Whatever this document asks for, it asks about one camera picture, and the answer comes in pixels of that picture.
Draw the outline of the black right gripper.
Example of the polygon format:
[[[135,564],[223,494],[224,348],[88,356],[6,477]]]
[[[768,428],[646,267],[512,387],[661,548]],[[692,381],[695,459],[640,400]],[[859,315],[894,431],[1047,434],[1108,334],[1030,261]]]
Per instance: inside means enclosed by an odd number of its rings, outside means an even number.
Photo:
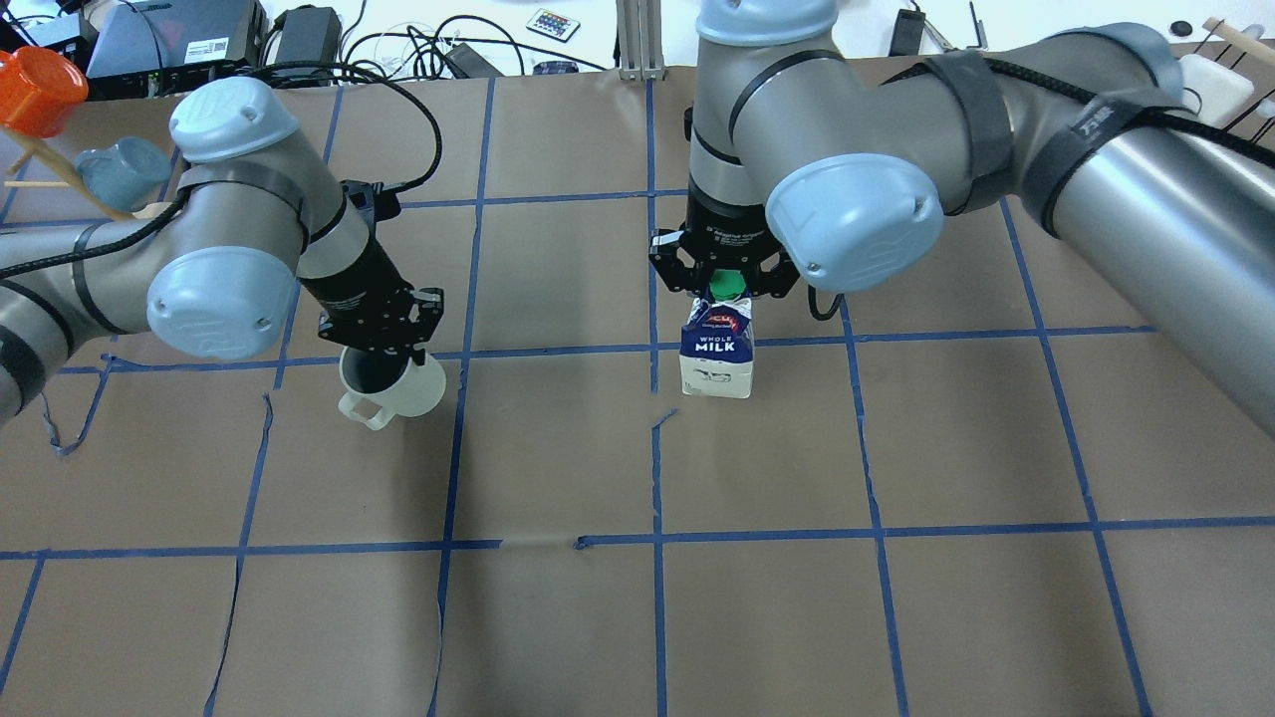
[[[652,236],[649,262],[666,288],[706,299],[718,270],[737,270],[750,296],[785,299],[799,272],[771,232],[761,204],[688,194],[677,231]]]

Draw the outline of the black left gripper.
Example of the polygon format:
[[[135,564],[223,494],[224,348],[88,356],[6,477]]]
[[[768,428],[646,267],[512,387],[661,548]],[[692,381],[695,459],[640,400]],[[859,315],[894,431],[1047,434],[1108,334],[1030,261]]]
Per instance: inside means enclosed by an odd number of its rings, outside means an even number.
[[[363,263],[316,281],[319,339],[384,358],[426,362],[445,292],[416,290],[391,264]]]

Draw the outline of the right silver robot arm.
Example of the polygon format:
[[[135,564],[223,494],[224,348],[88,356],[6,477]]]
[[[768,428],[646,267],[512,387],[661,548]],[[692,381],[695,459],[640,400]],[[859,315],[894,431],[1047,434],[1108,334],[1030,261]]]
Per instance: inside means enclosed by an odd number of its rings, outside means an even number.
[[[1272,151],[1198,121],[1182,61],[1136,23],[929,56],[866,85],[834,1],[705,1],[687,217],[652,239],[674,292],[872,290],[943,218],[1015,195],[1052,237],[1272,431]]]

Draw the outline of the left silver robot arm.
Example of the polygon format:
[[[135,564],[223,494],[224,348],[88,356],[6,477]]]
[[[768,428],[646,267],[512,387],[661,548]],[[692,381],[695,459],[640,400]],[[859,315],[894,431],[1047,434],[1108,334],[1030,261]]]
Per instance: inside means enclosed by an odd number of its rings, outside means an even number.
[[[303,287],[320,339],[342,350],[339,410],[371,430],[439,404],[427,344],[442,291],[416,290],[377,240],[402,185],[340,181],[266,83],[218,79],[173,108],[185,159],[172,203],[127,219],[3,235],[3,418],[92,339],[150,332],[178,353],[241,361],[270,350]]]

